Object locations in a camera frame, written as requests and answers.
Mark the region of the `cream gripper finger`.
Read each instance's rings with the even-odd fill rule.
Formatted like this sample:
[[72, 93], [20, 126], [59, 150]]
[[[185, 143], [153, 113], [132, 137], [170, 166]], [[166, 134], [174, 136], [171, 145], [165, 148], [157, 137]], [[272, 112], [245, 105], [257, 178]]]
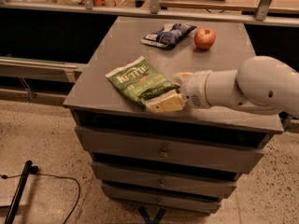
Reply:
[[192, 72], [180, 72], [175, 73], [172, 76], [173, 82], [176, 84], [182, 84], [187, 78], [189, 78], [192, 75]]
[[182, 110], [185, 100], [176, 90], [171, 90], [146, 102], [147, 109], [153, 113], [173, 112]]

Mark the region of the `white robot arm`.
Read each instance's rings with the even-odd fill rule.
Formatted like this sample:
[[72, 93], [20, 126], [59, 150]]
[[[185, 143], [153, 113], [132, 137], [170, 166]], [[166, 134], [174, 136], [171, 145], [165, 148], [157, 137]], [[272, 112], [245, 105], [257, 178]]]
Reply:
[[299, 73], [267, 56], [255, 56], [236, 70], [198, 71], [173, 75], [178, 89], [147, 101], [154, 113], [224, 106], [236, 111], [299, 118]]

